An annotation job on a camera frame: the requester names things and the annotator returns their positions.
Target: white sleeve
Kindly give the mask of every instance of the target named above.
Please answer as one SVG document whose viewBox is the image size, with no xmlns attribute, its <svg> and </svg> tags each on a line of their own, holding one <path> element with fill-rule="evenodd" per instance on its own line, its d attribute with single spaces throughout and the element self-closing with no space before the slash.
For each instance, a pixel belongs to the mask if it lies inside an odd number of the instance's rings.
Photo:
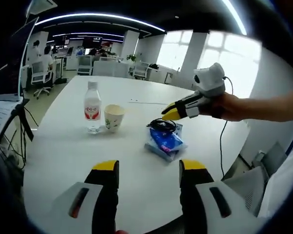
<svg viewBox="0 0 293 234">
<path fill-rule="evenodd" d="M 40 50 L 39 50 L 38 47 L 36 47 L 36 54 L 37 54 L 37 57 L 39 57 L 39 55 L 40 55 Z"/>
<path fill-rule="evenodd" d="M 49 64 L 49 65 L 53 64 L 52 56 L 49 55 L 48 57 L 49 57 L 49 58 L 48 58 L 48 64 Z"/>
</svg>

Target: robotic hand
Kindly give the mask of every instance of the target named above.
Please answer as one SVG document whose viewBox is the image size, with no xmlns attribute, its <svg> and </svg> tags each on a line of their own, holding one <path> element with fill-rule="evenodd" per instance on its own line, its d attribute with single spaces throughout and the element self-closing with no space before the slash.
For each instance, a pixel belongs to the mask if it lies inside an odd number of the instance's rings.
<svg viewBox="0 0 293 234">
<path fill-rule="evenodd" d="M 219 63 L 210 68 L 194 70 L 197 88 L 194 94 L 170 104 L 162 111 L 163 120 L 179 120 L 196 117 L 208 108 L 214 97 L 225 92 L 225 72 Z"/>
</svg>

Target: window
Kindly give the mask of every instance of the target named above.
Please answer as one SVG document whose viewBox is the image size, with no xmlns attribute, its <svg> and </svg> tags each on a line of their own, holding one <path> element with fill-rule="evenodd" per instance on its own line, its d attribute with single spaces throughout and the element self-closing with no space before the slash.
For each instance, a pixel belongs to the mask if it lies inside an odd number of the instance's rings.
<svg viewBox="0 0 293 234">
<path fill-rule="evenodd" d="M 218 62 L 225 75 L 233 83 L 234 95 L 249 98 L 257 77 L 261 43 L 245 36 L 223 32 L 210 32 L 198 64 L 207 68 Z M 231 93 L 231 85 L 225 81 L 226 92 Z"/>
<path fill-rule="evenodd" d="M 192 31 L 168 32 L 157 58 L 157 64 L 180 71 L 184 62 Z"/>
</svg>

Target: human arm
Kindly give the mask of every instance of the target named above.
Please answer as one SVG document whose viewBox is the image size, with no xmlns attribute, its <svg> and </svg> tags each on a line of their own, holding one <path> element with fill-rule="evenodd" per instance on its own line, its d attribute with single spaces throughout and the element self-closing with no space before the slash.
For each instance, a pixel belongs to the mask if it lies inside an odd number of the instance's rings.
<svg viewBox="0 0 293 234">
<path fill-rule="evenodd" d="M 53 69 L 53 58 L 51 55 L 49 55 L 48 66 L 49 66 L 49 70 Z"/>
<path fill-rule="evenodd" d="M 215 100 L 213 108 L 223 109 L 220 118 L 229 121 L 243 119 L 261 119 L 276 122 L 293 120 L 293 92 L 271 99 L 239 99 L 224 94 Z"/>
</svg>

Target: white table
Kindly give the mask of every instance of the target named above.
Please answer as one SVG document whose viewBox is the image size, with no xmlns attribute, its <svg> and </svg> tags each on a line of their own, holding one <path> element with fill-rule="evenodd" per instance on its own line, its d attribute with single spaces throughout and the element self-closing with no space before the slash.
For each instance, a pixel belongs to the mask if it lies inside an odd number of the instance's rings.
<svg viewBox="0 0 293 234">
<path fill-rule="evenodd" d="M 111 103 L 126 108 L 119 132 L 86 133 L 83 104 L 89 79 L 99 82 L 103 109 Z M 28 152 L 24 201 L 29 217 L 39 226 L 40 217 L 56 197 L 75 182 L 83 182 L 93 165 L 110 159 L 120 161 L 117 229 L 141 234 L 179 217 L 179 161 L 164 162 L 144 149 L 144 143 L 148 138 L 146 125 L 161 116 L 166 104 L 191 93 L 142 80 L 74 77 L 48 109 Z M 183 124 L 182 138 L 188 145 L 182 158 L 204 163 L 215 180 L 221 179 L 219 137 L 225 122 L 206 116 L 178 122 Z M 228 123 L 223 135 L 225 172 L 248 133 L 246 123 Z"/>
</svg>

